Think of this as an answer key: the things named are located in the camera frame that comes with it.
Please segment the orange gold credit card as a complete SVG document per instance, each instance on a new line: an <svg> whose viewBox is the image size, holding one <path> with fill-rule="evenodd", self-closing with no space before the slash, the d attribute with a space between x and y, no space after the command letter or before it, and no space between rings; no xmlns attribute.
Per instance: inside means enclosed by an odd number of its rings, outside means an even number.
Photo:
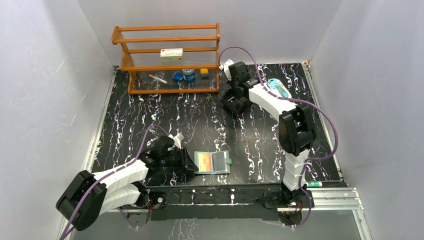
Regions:
<svg viewBox="0 0 424 240"><path fill-rule="evenodd" d="M200 172L211 172L212 171L212 159L211 154L207 152L201 152L198 154L198 163Z"/></svg>

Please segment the mint green card holder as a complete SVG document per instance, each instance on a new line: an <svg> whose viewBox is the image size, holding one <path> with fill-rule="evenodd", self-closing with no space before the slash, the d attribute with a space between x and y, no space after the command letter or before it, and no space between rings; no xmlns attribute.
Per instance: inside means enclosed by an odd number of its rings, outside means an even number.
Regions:
<svg viewBox="0 0 424 240"><path fill-rule="evenodd" d="M229 156L229 151L215 151L215 152L204 152L204 151L195 151L194 152L194 163L199 167L198 156L199 153L210 153L211 155L211 172L200 172L199 170L195 172L198 175L223 175L229 174L231 172L232 160Z"/></svg>

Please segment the black card storage box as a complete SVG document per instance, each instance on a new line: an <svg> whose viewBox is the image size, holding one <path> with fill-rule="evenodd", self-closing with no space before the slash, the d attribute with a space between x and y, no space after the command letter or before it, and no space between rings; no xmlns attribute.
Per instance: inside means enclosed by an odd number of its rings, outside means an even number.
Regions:
<svg viewBox="0 0 424 240"><path fill-rule="evenodd" d="M242 113L246 106L251 103L248 93L241 87L228 88L224 91L220 101L236 115Z"/></svg>

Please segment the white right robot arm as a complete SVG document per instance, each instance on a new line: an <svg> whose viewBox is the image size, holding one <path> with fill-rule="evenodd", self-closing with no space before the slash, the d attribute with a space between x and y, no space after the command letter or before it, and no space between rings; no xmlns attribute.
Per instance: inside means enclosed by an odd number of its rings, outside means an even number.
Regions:
<svg viewBox="0 0 424 240"><path fill-rule="evenodd" d="M278 121L278 141L285 152L285 173L281 192L273 202L295 207L306 190L302 170L316 139L313 112L309 106L300 107L291 102L291 94L279 80L265 82L253 79L247 65L231 59L219 66L227 77L228 89L221 102L235 114L248 104L257 104Z"/></svg>

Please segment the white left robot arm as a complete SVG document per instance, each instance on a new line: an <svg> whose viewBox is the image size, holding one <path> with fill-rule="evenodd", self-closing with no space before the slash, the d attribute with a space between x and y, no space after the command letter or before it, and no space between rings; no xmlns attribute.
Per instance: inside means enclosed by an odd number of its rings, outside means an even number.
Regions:
<svg viewBox="0 0 424 240"><path fill-rule="evenodd" d="M78 231L90 227L96 219L122 206L145 208L153 205L146 178L164 169L194 173L199 170L182 145L183 136L163 135L153 146L140 150L130 162L109 170L80 171L56 202L55 208Z"/></svg>

